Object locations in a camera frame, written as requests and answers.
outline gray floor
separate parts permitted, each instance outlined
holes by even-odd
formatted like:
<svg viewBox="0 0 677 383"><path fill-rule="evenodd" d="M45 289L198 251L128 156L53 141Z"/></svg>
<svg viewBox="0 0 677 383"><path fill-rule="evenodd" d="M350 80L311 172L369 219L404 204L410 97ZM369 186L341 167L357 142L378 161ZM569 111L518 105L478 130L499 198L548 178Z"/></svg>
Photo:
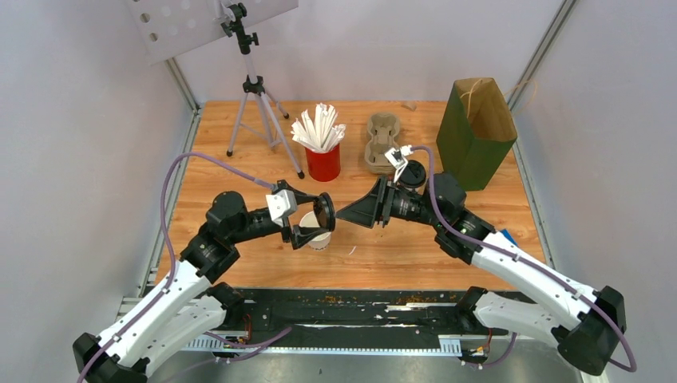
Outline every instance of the gray floor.
<svg viewBox="0 0 677 383"><path fill-rule="evenodd" d="M492 354L500 356L506 342L495 339ZM186 367L207 359L210 354L180 352L170 358L150 380L160 383ZM580 375L562 361L555 349L534 341L519 341L502 364L476 371L448 357L364 357L261 354L232 365L209 364L194 369L172 383L376 383L376 382L458 382L458 383L570 383Z"/></svg>

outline robotic arm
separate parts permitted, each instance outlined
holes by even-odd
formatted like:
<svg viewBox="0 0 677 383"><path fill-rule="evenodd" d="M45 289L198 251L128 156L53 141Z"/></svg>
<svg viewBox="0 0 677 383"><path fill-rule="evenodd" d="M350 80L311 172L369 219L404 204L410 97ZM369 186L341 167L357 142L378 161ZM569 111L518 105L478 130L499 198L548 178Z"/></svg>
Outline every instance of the robotic arm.
<svg viewBox="0 0 677 383"><path fill-rule="evenodd" d="M468 322L535 338L556 347L577 369L601 375L620 337L593 306L624 333L623 295L609 286L595 290L571 280L517 248L464 208L465 191L449 173L431 175L422 195L398 185L410 153L411 147L389 150L386 157L396 168L394 180L379 177L367 195L339 211L337 218L369 228L375 223L385 227L393 217L431 226L435 242L446 254L495 274L534 301L506 299L474 286L458 303Z"/></svg>
<svg viewBox="0 0 677 383"><path fill-rule="evenodd" d="M87 380L146 382L192 339L221 325L234 326L242 318L242 295L224 282L212 286L240 257L237 243L280 233L283 242L299 249L315 236L334 230L334 205L327 193L308 195L281 180L266 195L266 201L267 207L248 211L240 193L219 194L207 211L206 223L181 252L171 288L158 284L132 311L98 336L85 333L74 342L78 371L113 339L114 343L90 368ZM289 216L303 203L313 204L319 227L290 225ZM184 308L202 293L196 305ZM160 294L162 299L148 309ZM125 323L141 311L143 316L118 337Z"/></svg>

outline wooden tabletop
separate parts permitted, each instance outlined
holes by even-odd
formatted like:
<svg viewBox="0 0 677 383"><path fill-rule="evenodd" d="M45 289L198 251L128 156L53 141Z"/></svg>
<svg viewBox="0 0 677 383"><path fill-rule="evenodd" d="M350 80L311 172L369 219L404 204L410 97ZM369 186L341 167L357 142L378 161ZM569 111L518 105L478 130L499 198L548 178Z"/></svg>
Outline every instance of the wooden tabletop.
<svg viewBox="0 0 677 383"><path fill-rule="evenodd" d="M329 192L336 210L363 197L374 186L377 176L367 170L363 159L366 122L372 114L396 114L402 122L398 143L429 145L437 155L435 138L445 102L418 102L418 108L411 112L394 101L323 101L336 107L336 123L347 124L347 129L346 138L341 143L341 174L330 182L315 181L307 174L303 147L291 140L290 131L291 122L305 109L309 109L312 115L318 102L285 102L283 105L291 114L291 119L284 120L279 116L282 130L306 173L305 180L298 178L281 144L271 150L264 140L246 129L240 129L233 157L226 157L237 114L237 102L207 103L193 150L214 156L271 183L285 179L303 192ZM254 102L247 104L243 122L262 131ZM428 160L424 152L416 152L410 159L420 161L427 168ZM439 158L436 158L435 167L436 171L441 171ZM177 252L185 248L204 223L204 214L211 207L214 197L228 190L242 194L248 210L266 206L267 189L205 160L189 160L169 230ZM520 247L543 261L543 251L512 153L484 191L468 193L466 207L497 229L507 228ZM290 218L291 223L298 223L310 209L310 206L302 205ZM398 219L392 219L385 229L367 229L337 220L329 247L324 251L313 251L308 247L293 251L291 244L283 243L280 235L238 244L240 260L224 274L221 281L241 287L415 290L465 290L469 286L493 290L511 288L501 279L446 255L434 242L434 236L431 227ZM167 273L168 258L165 249L158 275Z"/></svg>

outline green paper bag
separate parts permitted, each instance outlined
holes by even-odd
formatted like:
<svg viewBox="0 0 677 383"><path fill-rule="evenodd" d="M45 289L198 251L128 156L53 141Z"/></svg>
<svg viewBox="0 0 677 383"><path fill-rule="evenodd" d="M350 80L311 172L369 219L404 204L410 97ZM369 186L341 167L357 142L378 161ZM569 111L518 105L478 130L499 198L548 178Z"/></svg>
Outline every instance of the green paper bag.
<svg viewBox="0 0 677 383"><path fill-rule="evenodd" d="M465 190L484 189L516 139L513 116L493 78L453 83L437 134L437 150L444 171Z"/></svg>

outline red cup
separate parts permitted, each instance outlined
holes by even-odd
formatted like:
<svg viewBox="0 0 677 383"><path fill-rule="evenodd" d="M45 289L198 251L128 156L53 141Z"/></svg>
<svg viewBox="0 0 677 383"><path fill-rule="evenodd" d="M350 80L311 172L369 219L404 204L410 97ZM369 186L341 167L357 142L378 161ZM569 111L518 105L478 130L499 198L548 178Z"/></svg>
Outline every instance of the red cup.
<svg viewBox="0 0 677 383"><path fill-rule="evenodd" d="M327 153L316 153L306 148L308 173L314 180L327 182L339 176L341 172L341 151L337 144Z"/></svg>

